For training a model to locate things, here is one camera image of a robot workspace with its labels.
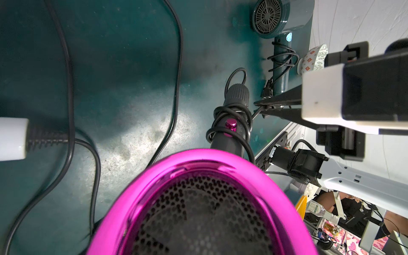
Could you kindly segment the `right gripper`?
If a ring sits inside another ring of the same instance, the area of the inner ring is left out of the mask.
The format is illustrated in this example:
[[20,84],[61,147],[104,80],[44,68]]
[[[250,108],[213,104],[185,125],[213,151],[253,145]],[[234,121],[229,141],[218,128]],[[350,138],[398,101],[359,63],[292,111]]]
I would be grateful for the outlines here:
[[[284,93],[273,96],[270,86],[261,93],[261,100],[255,106],[294,106],[302,104],[302,86],[299,85]],[[264,116],[275,116],[291,122],[301,123],[300,108],[264,108]],[[339,156],[344,160],[363,161],[365,157],[365,134],[353,129],[339,127],[336,131],[316,131],[316,144],[325,147],[331,156]]]

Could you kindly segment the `green hair dryer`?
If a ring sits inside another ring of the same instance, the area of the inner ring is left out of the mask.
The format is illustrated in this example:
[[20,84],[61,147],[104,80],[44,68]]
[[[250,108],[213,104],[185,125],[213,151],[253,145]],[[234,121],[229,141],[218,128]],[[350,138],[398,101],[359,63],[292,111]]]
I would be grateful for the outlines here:
[[267,57],[273,62],[268,70],[272,77],[267,81],[273,96],[288,90],[289,72],[294,69],[300,57],[292,48],[293,32],[303,28],[311,19],[314,1],[262,0],[258,1],[252,13],[252,27],[263,39],[272,39],[274,54]]

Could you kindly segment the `black hair dryer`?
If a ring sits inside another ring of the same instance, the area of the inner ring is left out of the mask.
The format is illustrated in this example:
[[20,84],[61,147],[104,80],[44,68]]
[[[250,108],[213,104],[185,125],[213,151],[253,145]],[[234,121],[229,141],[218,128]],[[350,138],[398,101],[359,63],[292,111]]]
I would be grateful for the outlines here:
[[120,194],[89,255],[315,255],[284,192],[244,158],[252,128],[249,91],[226,87],[210,148],[161,159]]

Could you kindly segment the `white hair dryer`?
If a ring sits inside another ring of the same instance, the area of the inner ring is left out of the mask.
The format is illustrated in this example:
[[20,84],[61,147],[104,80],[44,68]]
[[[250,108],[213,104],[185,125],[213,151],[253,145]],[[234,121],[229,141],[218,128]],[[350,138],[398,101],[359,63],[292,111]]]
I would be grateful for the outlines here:
[[26,158],[28,125],[28,119],[1,117],[2,162]]

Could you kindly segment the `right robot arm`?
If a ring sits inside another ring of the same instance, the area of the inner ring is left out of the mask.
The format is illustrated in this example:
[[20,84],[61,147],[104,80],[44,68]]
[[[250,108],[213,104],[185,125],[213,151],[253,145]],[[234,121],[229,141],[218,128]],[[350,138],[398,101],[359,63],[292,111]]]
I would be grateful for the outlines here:
[[[278,116],[327,135],[354,133],[354,148],[333,146],[330,155],[364,159],[366,135],[408,134],[408,41],[390,44],[385,53],[368,56],[368,43],[346,46],[351,58],[302,76],[302,84],[256,106],[263,115]],[[321,170],[322,185],[349,193],[399,215],[408,214],[408,186],[332,159]]]

